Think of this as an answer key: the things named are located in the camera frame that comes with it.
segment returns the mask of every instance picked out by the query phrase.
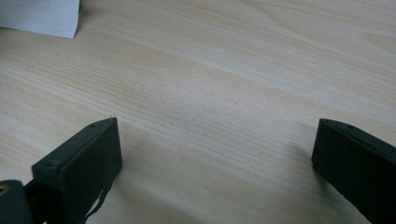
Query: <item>white paper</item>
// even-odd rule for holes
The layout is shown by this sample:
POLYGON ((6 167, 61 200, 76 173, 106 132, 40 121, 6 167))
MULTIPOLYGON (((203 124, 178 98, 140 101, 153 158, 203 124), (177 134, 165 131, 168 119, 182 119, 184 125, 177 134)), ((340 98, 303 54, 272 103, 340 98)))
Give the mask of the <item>white paper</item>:
POLYGON ((73 38, 79 0, 0 0, 0 27, 73 38))

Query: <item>wooden table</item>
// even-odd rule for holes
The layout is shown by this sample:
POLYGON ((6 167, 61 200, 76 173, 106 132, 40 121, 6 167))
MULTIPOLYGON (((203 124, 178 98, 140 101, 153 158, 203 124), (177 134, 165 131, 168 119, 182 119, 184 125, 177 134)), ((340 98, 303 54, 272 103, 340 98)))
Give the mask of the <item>wooden table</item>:
POLYGON ((82 1, 75 39, 0 29, 0 179, 116 116, 89 223, 367 223, 311 166, 318 119, 396 145, 396 2, 82 1))

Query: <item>wood grain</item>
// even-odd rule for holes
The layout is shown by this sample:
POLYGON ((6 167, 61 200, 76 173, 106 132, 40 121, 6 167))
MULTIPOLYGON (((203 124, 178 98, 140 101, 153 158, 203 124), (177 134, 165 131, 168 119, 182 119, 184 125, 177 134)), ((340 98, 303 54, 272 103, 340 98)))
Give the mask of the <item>wood grain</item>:
POLYGON ((75 39, 0 29, 0 179, 117 116, 89 223, 368 223, 311 167, 319 118, 396 145, 396 4, 81 1, 75 39))

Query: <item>light wooden surface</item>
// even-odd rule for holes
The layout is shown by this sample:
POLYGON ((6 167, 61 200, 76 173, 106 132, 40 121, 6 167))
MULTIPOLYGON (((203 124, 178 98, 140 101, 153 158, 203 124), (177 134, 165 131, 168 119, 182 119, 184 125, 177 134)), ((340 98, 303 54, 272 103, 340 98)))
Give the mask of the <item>light wooden surface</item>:
POLYGON ((0 29, 0 179, 117 116, 89 223, 367 223, 312 170, 319 118, 396 145, 392 0, 85 0, 75 39, 0 29))

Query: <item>black object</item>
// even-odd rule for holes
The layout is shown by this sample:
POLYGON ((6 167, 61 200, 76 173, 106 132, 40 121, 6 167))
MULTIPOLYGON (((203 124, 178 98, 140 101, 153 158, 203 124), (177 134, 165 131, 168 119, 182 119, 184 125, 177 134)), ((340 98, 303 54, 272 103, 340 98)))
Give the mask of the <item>black object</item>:
POLYGON ((321 119, 313 167, 372 223, 396 223, 396 147, 354 127, 321 119))
POLYGON ((117 119, 90 124, 34 164, 34 179, 25 187, 0 182, 0 223, 85 223, 121 167, 117 119))

